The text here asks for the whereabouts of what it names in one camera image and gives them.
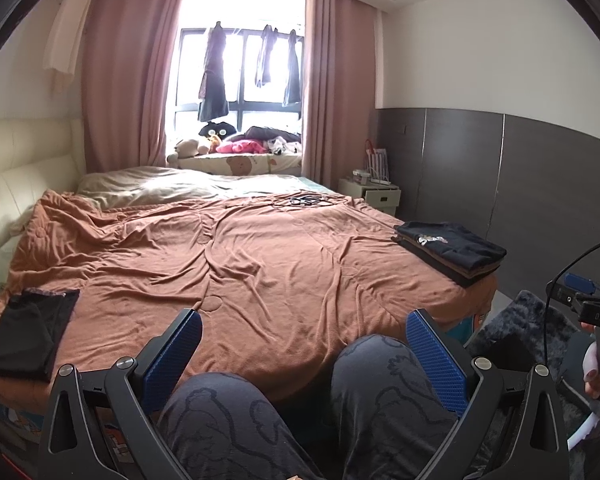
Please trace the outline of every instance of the brown folded shirt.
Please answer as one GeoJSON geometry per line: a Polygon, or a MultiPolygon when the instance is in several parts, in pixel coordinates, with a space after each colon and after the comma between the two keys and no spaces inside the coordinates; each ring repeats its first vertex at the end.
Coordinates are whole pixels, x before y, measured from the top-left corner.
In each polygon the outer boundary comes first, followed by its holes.
{"type": "Polygon", "coordinates": [[[457,272],[458,274],[460,274],[461,276],[467,278],[468,280],[471,280],[473,278],[475,278],[476,276],[481,276],[483,274],[489,274],[490,272],[493,272],[494,270],[496,270],[500,264],[502,263],[502,260],[498,260],[497,262],[494,262],[490,265],[484,266],[484,267],[480,267],[479,269],[475,269],[472,270],[471,272],[468,272],[465,269],[462,269],[461,267],[456,266],[455,264],[451,263],[448,260],[445,260],[444,258],[441,258],[438,254],[429,251],[427,249],[426,245],[421,245],[419,244],[416,240],[414,240],[413,238],[409,238],[408,236],[402,236],[400,233],[396,233],[395,237],[392,238],[395,242],[408,242],[410,243],[412,246],[416,247],[417,249],[424,251],[425,253],[427,253],[429,256],[431,256],[433,259],[435,259],[437,262],[439,262],[441,265],[444,265],[445,267],[448,267],[449,269],[451,269],[453,272],[457,272]]]}

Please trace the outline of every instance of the black plush toy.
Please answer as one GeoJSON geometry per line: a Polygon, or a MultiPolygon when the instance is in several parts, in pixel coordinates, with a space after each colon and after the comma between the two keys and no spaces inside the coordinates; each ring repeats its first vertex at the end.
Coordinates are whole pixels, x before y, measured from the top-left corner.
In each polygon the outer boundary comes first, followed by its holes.
{"type": "Polygon", "coordinates": [[[224,139],[230,135],[233,135],[236,132],[236,129],[231,126],[229,123],[207,123],[202,127],[200,133],[198,134],[201,137],[210,137],[213,134],[216,134],[220,139],[224,139]]]}

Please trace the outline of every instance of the window frame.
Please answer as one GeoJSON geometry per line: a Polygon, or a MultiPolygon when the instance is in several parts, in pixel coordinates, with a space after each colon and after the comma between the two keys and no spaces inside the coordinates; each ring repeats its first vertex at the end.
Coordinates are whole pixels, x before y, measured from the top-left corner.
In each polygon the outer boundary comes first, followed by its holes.
{"type": "MultiPolygon", "coordinates": [[[[182,63],[182,43],[184,38],[190,34],[206,34],[207,28],[183,28],[180,32],[180,43],[178,53],[178,67],[176,71],[176,88],[174,96],[174,107],[173,107],[173,127],[175,130],[176,116],[179,112],[197,112],[200,108],[199,103],[178,103],[178,86],[180,85],[180,65],[182,63]]],[[[244,99],[244,72],[245,72],[245,61],[247,55],[247,39],[249,36],[262,36],[261,30],[253,30],[250,28],[242,28],[238,31],[232,32],[232,35],[240,34],[242,36],[242,64],[240,66],[240,83],[238,85],[238,99],[237,101],[228,101],[229,111],[237,113],[237,126],[236,129],[240,132],[242,130],[242,117],[245,112],[288,112],[298,114],[298,120],[302,119],[302,101],[293,104],[291,106],[283,106],[282,103],[270,103],[266,101],[245,101],[244,99]]],[[[288,40],[289,34],[283,32],[278,33],[278,38],[282,40],[288,40]]],[[[299,59],[300,64],[300,88],[302,88],[302,76],[304,72],[304,36],[298,36],[298,41],[302,43],[302,54],[299,59]]]]}

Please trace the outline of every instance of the nightstand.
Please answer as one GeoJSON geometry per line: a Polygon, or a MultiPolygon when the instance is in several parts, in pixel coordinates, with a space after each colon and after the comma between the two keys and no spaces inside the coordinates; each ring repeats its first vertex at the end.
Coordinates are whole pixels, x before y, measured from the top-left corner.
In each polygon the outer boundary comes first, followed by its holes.
{"type": "Polygon", "coordinates": [[[349,178],[341,178],[338,183],[338,193],[352,196],[353,198],[364,198],[371,207],[395,216],[395,210],[400,203],[400,188],[398,186],[385,184],[358,184],[349,178]]]}

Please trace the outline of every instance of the pink stuffed toy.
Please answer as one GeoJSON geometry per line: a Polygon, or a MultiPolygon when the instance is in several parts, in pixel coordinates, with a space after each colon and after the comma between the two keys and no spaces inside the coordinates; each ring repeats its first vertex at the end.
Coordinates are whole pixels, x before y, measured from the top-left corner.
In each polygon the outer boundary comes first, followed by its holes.
{"type": "Polygon", "coordinates": [[[236,142],[223,142],[216,148],[218,153],[267,153],[257,140],[237,140],[236,142]]]}

